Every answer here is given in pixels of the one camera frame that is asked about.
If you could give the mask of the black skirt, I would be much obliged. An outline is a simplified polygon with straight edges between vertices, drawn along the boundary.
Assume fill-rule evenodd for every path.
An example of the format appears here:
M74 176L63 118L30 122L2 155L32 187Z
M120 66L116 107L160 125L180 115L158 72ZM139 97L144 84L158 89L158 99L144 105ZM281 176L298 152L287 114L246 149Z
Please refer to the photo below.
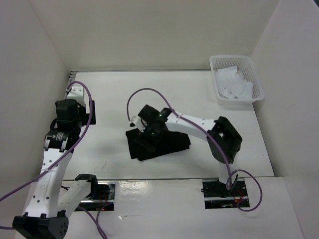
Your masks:
M147 137L137 128L126 132L131 159L149 160L163 155L190 149L185 133L165 131L159 137Z

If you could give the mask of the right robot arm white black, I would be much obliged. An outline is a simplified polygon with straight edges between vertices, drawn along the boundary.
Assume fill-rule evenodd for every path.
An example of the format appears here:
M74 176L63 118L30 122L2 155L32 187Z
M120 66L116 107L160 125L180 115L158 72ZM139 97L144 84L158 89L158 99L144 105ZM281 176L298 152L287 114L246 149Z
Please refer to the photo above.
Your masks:
M227 118L202 119L170 108L158 111L145 105L137 116L130 118L130 126L134 128L126 133L130 155L139 161L189 149L190 136L204 140L220 162L219 192L229 196L235 191L231 165L240 150L242 137Z

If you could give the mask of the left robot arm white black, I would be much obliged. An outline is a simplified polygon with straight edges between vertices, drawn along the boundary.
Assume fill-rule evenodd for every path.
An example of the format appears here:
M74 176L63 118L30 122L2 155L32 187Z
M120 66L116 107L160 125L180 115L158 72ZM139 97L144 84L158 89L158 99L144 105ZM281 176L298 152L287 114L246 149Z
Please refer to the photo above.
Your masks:
M12 226L26 239L62 239L69 227L69 218L84 198L99 194L97 178L79 174L64 196L60 196L63 177L78 140L84 135L81 127L95 124L95 103L90 111L75 99L56 101L57 117L44 139L44 156L33 196L22 216Z

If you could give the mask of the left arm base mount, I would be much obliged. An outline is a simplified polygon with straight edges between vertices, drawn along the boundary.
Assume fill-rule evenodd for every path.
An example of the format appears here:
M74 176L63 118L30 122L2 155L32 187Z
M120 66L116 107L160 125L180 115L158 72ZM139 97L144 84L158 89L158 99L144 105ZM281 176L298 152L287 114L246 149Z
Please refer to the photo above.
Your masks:
M99 192L92 197L85 197L79 204L88 211L113 211L116 183L113 181L99 181Z

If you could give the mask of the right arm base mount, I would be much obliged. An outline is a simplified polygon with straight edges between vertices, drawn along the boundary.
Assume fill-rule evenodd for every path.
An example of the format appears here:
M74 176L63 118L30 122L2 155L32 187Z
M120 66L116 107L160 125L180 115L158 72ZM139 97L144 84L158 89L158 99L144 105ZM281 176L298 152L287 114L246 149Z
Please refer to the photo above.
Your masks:
M249 198L244 180L238 180L230 191L217 179L203 180L201 192L206 209L249 208Z

